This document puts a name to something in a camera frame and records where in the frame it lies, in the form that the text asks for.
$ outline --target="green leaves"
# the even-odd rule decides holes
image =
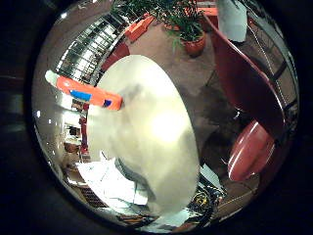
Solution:
[[[200,17],[196,0],[115,0],[113,8],[137,19],[145,13],[172,27],[178,26],[178,36],[195,41],[201,36]]]

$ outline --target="desk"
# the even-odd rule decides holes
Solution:
[[[89,153],[119,158],[144,178],[153,214],[178,212],[195,195],[199,156],[194,129],[170,78],[154,61],[131,55],[114,63],[98,86],[123,97],[119,111],[90,107]]]

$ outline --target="red chair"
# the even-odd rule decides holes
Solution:
[[[213,29],[215,70],[228,101],[254,118],[274,139],[280,138],[286,118],[269,78],[203,16]]]
[[[212,27],[216,73],[228,101],[247,113],[254,121],[240,134],[233,145],[228,174],[243,181],[260,172],[275,149],[275,139],[285,131],[283,105],[266,74],[234,46],[204,15]]]
[[[254,120],[237,138],[228,162],[231,180],[244,181],[260,172],[270,160],[275,149],[274,139]]]

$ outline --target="potted plant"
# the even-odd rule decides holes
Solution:
[[[141,19],[153,7],[150,0],[112,0],[112,13],[126,17],[130,22]]]
[[[205,33],[200,24],[201,13],[196,0],[150,0],[154,6],[150,13],[171,28],[170,34],[179,38],[191,57],[201,54],[205,46]]]

